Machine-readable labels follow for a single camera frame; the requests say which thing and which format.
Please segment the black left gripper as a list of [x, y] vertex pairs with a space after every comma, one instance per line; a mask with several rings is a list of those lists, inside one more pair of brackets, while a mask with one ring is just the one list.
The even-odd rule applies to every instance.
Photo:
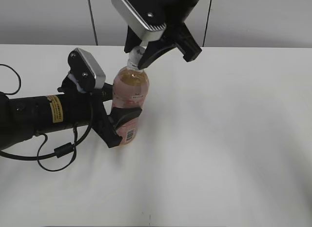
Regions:
[[63, 112], [68, 114], [69, 121], [75, 126], [87, 125], [85, 133], [77, 140], [76, 145], [82, 143], [90, 131], [94, 130], [109, 148], [119, 146], [122, 137], [116, 130], [138, 118], [142, 112], [141, 107], [113, 107], [108, 115], [103, 103], [113, 99], [113, 85], [109, 83], [104, 83], [101, 90], [79, 93], [75, 84], [65, 77], [58, 92], [64, 93], [68, 110]]

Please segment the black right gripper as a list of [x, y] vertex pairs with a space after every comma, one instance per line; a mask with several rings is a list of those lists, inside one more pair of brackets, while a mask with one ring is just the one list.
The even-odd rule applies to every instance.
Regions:
[[[195, 60], [202, 51], [185, 24], [185, 20], [199, 0], [160, 0], [160, 2], [165, 13], [166, 29], [159, 40], [148, 42], [137, 66], [139, 69], [149, 67], [174, 48], [179, 49], [187, 62]], [[124, 52], [130, 53], [141, 43], [142, 40], [128, 26]]]

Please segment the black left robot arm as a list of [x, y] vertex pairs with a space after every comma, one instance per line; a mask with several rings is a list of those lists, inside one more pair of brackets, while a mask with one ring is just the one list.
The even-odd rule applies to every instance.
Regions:
[[101, 90], [79, 93], [69, 79], [58, 88], [58, 95], [9, 99], [0, 96], [0, 148], [7, 149], [41, 133], [90, 125], [109, 148], [121, 144], [117, 130], [138, 118], [140, 107], [113, 107], [107, 114], [104, 102], [113, 97], [113, 88], [105, 84]]

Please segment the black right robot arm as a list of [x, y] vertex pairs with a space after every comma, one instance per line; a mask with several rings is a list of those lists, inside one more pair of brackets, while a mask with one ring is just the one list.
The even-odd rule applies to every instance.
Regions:
[[165, 53], [177, 48], [187, 62], [195, 60], [202, 49], [185, 24], [186, 18], [199, 0], [126, 0], [136, 20], [143, 28], [139, 34], [134, 25], [128, 25], [125, 52], [139, 42], [147, 48], [138, 66], [147, 68]]

